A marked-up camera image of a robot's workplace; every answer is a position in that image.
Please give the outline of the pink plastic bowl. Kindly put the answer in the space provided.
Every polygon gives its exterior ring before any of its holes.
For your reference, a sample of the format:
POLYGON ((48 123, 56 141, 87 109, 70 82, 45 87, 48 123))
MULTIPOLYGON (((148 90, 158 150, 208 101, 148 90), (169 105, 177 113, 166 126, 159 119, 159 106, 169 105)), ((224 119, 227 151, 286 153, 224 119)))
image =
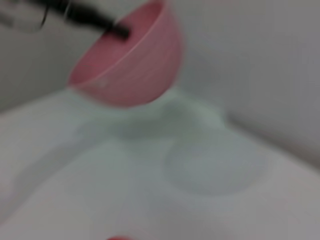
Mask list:
POLYGON ((183 40, 167 0, 150 0, 121 23, 130 27, 129 38, 101 36, 71 71, 68 86, 102 104, 131 108, 156 100, 174 84, 183 40))

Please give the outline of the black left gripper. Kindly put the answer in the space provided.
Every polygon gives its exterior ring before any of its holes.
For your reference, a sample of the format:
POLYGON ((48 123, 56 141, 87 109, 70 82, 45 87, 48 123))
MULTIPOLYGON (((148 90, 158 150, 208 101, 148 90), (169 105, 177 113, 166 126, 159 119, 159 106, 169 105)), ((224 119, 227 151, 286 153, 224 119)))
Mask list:
POLYGON ((72 0, 47 0, 50 10, 62 16, 65 22, 81 26, 92 27, 104 31, 105 35, 112 35, 120 40, 127 40, 131 29, 115 20, 102 15, 96 8, 88 4, 72 0))

